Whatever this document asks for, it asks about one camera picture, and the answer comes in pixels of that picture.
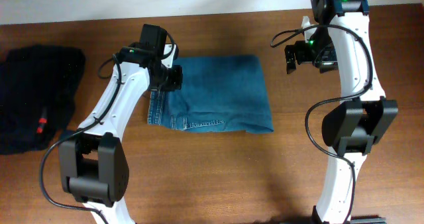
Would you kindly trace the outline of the blue denim jeans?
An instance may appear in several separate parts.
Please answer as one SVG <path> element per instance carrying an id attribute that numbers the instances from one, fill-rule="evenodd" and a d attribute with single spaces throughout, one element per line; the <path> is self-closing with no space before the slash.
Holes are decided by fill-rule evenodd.
<path id="1" fill-rule="evenodd" d="M 255 55 L 178 58 L 182 87 L 150 95 L 147 122 L 190 133 L 274 131 L 264 73 Z"/>

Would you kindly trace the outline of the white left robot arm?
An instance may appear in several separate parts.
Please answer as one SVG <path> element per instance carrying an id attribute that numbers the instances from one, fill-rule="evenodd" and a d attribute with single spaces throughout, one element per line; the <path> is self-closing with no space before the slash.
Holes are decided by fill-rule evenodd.
<path id="1" fill-rule="evenodd" d="M 181 88 L 177 57 L 177 44 L 164 28 L 143 25 L 139 41 L 112 55 L 109 83 L 90 115 L 57 146 L 63 191 L 97 223 L 133 223 L 124 198 L 129 165 L 123 135 L 146 91 Z"/>

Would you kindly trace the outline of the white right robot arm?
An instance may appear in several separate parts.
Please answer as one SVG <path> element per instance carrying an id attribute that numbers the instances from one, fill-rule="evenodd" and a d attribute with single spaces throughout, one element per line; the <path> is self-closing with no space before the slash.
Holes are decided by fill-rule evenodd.
<path id="1" fill-rule="evenodd" d="M 318 149 L 328 159 L 321 197 L 311 217 L 302 223 L 385 223 L 381 217 L 351 217 L 356 181 L 372 147 L 379 143 L 398 113 L 398 103 L 386 98 L 374 67 L 369 39 L 367 0 L 311 0 L 315 23 L 304 17 L 303 40 L 285 47 L 287 73 L 310 63 L 321 73 L 338 71 L 341 96 L 310 107 L 305 119 L 319 106 L 337 103 L 324 116 Z"/>

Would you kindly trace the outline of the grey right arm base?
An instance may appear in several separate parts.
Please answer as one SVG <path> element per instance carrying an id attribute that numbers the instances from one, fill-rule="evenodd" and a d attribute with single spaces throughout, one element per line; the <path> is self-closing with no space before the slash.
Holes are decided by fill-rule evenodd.
<path id="1" fill-rule="evenodd" d="M 387 224 L 387 220 L 380 216 L 353 217 L 350 224 Z"/>

